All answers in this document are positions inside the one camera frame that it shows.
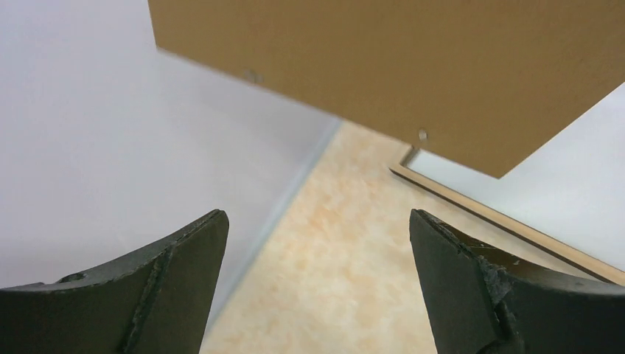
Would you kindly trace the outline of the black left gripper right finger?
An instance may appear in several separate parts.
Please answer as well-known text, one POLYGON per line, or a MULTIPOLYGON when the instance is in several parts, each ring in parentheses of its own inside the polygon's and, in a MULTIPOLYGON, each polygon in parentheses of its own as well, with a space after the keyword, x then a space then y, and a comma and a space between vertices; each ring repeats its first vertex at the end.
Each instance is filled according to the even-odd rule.
POLYGON ((554 271, 415 209, 410 241, 439 353, 622 353, 624 287, 554 271))

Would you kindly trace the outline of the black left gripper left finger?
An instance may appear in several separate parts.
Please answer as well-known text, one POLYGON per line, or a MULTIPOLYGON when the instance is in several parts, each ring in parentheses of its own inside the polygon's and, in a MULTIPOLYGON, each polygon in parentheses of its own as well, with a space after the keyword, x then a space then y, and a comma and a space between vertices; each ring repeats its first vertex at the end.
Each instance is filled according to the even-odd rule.
POLYGON ((197 353, 228 238, 219 209, 109 262, 1 290, 3 353, 197 353))

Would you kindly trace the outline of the white photo paper sheet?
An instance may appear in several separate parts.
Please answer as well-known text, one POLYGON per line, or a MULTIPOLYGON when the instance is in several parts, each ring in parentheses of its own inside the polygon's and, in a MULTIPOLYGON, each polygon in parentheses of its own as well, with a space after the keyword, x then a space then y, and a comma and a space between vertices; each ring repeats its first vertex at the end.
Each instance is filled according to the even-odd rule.
POLYGON ((429 152, 408 168, 624 269, 624 87, 493 178, 429 152))

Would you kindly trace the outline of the landscape photo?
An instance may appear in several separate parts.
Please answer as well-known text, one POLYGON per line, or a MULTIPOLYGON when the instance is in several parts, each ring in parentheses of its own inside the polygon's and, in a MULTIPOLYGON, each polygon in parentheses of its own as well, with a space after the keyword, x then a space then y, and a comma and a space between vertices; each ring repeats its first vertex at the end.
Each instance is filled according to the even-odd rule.
POLYGON ((622 1, 149 3, 160 49, 495 178, 624 81, 622 1))

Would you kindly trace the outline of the wooden picture frame with glass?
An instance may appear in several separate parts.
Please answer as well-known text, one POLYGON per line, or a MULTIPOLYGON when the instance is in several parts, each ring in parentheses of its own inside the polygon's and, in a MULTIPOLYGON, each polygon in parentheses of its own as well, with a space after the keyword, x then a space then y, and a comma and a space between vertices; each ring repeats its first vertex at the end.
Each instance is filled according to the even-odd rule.
POLYGON ((551 254, 563 262, 594 276, 605 282, 624 284, 624 272, 583 251, 579 251, 543 232, 531 228, 509 216, 498 212, 478 201, 475 201, 449 187, 434 181, 408 167, 408 163, 416 157, 419 149, 411 145, 402 146, 392 158, 388 169, 400 178, 427 190, 445 201, 467 211, 468 213, 508 232, 542 251, 551 254))

